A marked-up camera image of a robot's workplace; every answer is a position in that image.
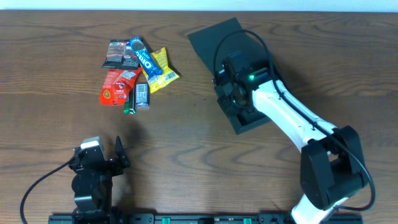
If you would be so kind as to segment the black box with lid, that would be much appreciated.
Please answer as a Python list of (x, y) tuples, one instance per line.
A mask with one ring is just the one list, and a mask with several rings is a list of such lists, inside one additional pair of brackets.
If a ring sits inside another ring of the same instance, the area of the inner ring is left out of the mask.
[[(223, 70), (222, 61), (235, 52), (242, 51), (249, 58), (249, 63), (257, 68), (267, 67), (268, 81), (280, 79), (280, 73), (265, 41), (255, 32), (243, 29), (236, 18), (191, 33), (188, 39), (196, 54), (213, 75), (217, 102), (221, 92), (216, 87), (216, 76)], [(257, 109), (250, 114), (242, 113), (226, 117), (236, 134), (242, 134), (271, 120)]]

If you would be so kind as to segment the blue Oreo packet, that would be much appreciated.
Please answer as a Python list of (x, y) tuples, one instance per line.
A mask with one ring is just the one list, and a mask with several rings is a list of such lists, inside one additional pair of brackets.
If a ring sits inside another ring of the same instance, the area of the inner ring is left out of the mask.
[(129, 46), (132, 48), (133, 53), (138, 58), (143, 70), (148, 75), (149, 79), (153, 76), (162, 75), (163, 71), (157, 62), (152, 58), (150, 52), (144, 45), (143, 41), (139, 36), (132, 38), (129, 42)]

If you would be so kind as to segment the black snack packet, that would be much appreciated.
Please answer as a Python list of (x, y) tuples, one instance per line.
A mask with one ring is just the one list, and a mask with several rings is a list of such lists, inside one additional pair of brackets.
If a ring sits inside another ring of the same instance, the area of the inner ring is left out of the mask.
[(110, 40), (102, 67), (117, 70), (137, 70), (140, 64), (128, 43), (129, 40)]

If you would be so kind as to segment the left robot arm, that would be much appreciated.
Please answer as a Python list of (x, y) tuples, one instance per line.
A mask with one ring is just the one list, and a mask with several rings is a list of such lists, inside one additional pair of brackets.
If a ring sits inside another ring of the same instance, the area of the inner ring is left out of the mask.
[(76, 209), (72, 222), (77, 224), (127, 223), (123, 212), (112, 206), (112, 187), (114, 176), (124, 174), (131, 166), (120, 137), (116, 138), (116, 156), (104, 158), (104, 148), (98, 136), (85, 139), (74, 148), (69, 168), (76, 176), (72, 180)]

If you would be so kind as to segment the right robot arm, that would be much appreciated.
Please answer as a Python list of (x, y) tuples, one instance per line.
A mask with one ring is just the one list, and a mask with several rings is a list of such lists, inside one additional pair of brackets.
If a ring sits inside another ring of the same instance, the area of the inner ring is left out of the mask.
[(290, 213), (295, 223), (324, 223), (373, 184), (358, 133), (350, 126), (337, 128), (299, 102), (272, 60), (251, 63), (242, 52), (231, 54), (215, 72), (215, 88), (228, 117), (269, 118), (300, 151), (303, 196)]

